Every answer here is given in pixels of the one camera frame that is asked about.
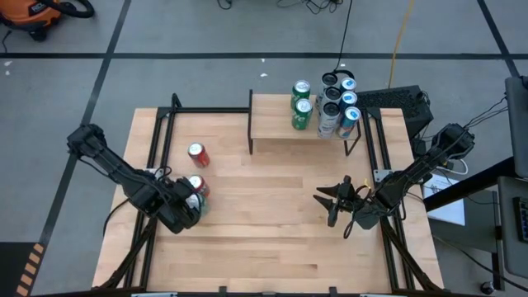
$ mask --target black floor stripe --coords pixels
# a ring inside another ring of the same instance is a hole
[[[106,59],[98,53],[10,53],[5,59]],[[337,59],[339,53],[111,53],[111,59]],[[392,53],[343,53],[344,59],[392,59]],[[396,59],[425,60],[507,60],[528,59],[528,54],[424,54],[401,53]]]
[[[502,39],[501,33],[499,33],[498,31],[497,25],[495,24],[492,14],[488,9],[488,5],[486,5],[486,2],[484,0],[477,0],[477,2],[480,6],[480,10],[482,10],[482,14],[484,14],[486,22],[488,23],[489,30],[491,30],[493,34],[493,38],[495,39],[495,42],[497,42],[498,48],[501,50],[501,54],[504,54],[506,56],[504,61],[506,62],[508,70],[510,70],[510,74],[513,77],[518,77],[519,71],[517,71],[517,67],[515,66],[515,63],[513,63],[513,59],[510,57],[510,52],[508,51],[508,48],[506,47],[506,44]]]
[[[92,118],[97,99],[99,98],[102,85],[105,81],[106,73],[108,72],[108,67],[110,66],[111,56],[114,53],[114,50],[116,49],[121,29],[123,28],[123,24],[125,23],[126,14],[129,11],[130,2],[131,0],[125,0],[125,2],[123,3],[121,13],[117,20],[117,24],[115,25],[114,33],[112,34],[110,44],[108,45],[106,54],[101,63],[101,68],[99,69],[99,74],[97,75],[96,81],[94,83],[92,95],[88,100],[86,110],[84,111],[84,115],[82,116],[81,124],[89,123],[90,119]],[[63,176],[60,179],[59,188],[55,192],[55,197],[51,205],[51,209],[49,210],[48,218],[46,219],[44,228],[42,229],[42,233],[40,235],[40,243],[44,244],[46,247],[50,243],[51,235],[53,233],[55,225],[57,224],[57,218],[59,217],[60,209],[62,208],[64,197],[66,196],[66,191],[68,190],[69,183],[72,180],[73,170],[75,169],[76,162],[76,158],[70,155],[68,161],[66,162],[66,168],[64,169]]]

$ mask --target wooden shelf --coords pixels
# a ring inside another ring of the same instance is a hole
[[[291,95],[253,94],[252,95],[252,139],[320,139],[317,135],[318,119],[315,107],[306,130],[296,130],[291,125]],[[315,95],[310,96],[312,105]],[[355,139],[356,133],[352,132],[348,139]],[[339,138],[336,134],[333,140],[347,140]]]

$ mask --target yellow cable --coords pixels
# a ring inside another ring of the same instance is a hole
[[[389,86],[393,82],[393,74],[394,74],[394,63],[396,62],[396,53],[398,52],[399,42],[402,40],[403,33],[405,32],[405,26],[407,25],[407,20],[409,19],[409,16],[411,15],[411,12],[413,11],[414,6],[414,0],[409,0],[409,7],[407,8],[407,12],[405,12],[405,16],[403,17],[403,24],[402,27],[399,28],[398,33],[398,39],[396,39],[396,45],[394,46],[394,52],[393,52],[393,58],[390,61],[390,76],[389,76]]]

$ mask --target green soda can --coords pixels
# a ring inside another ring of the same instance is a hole
[[[295,103],[299,99],[308,99],[310,97],[310,83],[305,80],[299,80],[291,88],[291,110],[294,110]]]
[[[312,103],[308,99],[299,99],[295,103],[294,114],[291,125],[297,130],[304,130],[308,127],[310,116],[312,115]]]

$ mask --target wooden table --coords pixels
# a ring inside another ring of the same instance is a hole
[[[155,115],[156,109],[135,111],[125,150],[133,167],[146,166]],[[391,163],[403,169],[413,156],[402,113],[382,110],[382,115]],[[249,155],[247,125],[246,114],[177,115],[168,161],[171,177],[202,175],[211,188],[210,212],[178,235],[158,225],[148,290],[217,292],[226,285],[230,292],[323,293],[330,286],[340,293],[390,292],[379,225],[372,230],[357,225],[344,240],[350,215],[341,213],[336,227],[329,228],[327,211],[312,197],[316,186],[333,186],[346,174],[355,186],[373,185],[365,138],[349,157],[341,141],[320,139],[255,139]],[[375,128],[372,132],[377,146]],[[196,168],[186,153],[194,141],[203,143],[211,157],[205,169]],[[421,196],[417,186],[412,193]],[[118,186],[112,208],[123,199]],[[405,205],[408,249],[443,286],[423,203],[407,196]],[[136,213],[125,205],[111,218],[94,285],[104,282],[129,251]],[[142,262],[140,254],[134,284]]]

